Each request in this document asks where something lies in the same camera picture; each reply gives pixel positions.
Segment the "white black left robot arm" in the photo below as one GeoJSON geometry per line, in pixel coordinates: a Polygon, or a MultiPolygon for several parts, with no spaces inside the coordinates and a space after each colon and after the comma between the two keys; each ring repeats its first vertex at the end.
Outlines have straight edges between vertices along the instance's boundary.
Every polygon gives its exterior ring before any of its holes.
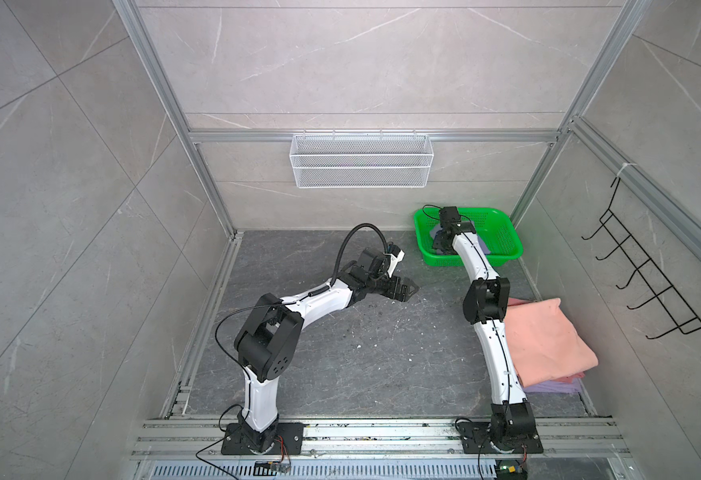
{"type": "Polygon", "coordinates": [[[278,442],[278,378],[292,364],[302,332],[314,322],[352,307],[370,294],[407,302],[418,286],[396,276],[405,252],[396,244],[386,250],[367,248],[360,258],[305,292],[278,297],[264,294],[234,338],[234,362],[244,375],[244,404],[238,429],[246,448],[266,453],[278,442]]]}

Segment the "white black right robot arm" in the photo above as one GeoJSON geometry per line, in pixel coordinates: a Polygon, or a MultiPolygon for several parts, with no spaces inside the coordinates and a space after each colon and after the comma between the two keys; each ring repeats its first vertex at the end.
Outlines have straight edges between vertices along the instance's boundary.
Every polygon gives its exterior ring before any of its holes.
{"type": "Polygon", "coordinates": [[[473,438],[479,453],[486,448],[500,454],[543,453],[532,405],[521,386],[508,344],[505,317],[510,281],[492,268],[475,226],[456,211],[441,217],[434,248],[457,254],[467,270],[471,283],[463,312],[479,338],[491,382],[489,425],[484,433],[465,435],[473,438]]]}

